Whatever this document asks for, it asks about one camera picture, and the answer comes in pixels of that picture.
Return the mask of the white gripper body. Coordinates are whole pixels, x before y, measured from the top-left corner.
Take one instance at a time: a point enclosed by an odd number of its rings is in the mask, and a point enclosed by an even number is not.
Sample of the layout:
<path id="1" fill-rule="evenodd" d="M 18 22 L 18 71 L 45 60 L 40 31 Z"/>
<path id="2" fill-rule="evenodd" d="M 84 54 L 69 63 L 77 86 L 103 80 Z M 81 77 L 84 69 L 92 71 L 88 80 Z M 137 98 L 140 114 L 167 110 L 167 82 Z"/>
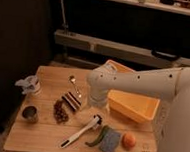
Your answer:
<path id="1" fill-rule="evenodd" d="M 88 91 L 87 105 L 108 114 L 110 111 L 108 104 L 108 90 L 90 88 Z"/>

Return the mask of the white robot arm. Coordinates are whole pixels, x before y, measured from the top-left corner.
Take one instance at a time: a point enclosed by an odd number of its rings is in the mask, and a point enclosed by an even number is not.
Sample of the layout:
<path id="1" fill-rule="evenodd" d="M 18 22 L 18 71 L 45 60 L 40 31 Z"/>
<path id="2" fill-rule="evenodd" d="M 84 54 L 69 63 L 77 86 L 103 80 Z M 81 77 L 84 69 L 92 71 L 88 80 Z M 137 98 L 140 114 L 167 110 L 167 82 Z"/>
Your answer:
<path id="1" fill-rule="evenodd" d="M 111 89 L 171 102 L 157 152 L 190 152 L 190 67 L 119 73 L 109 63 L 87 75 L 88 103 L 106 105 Z"/>

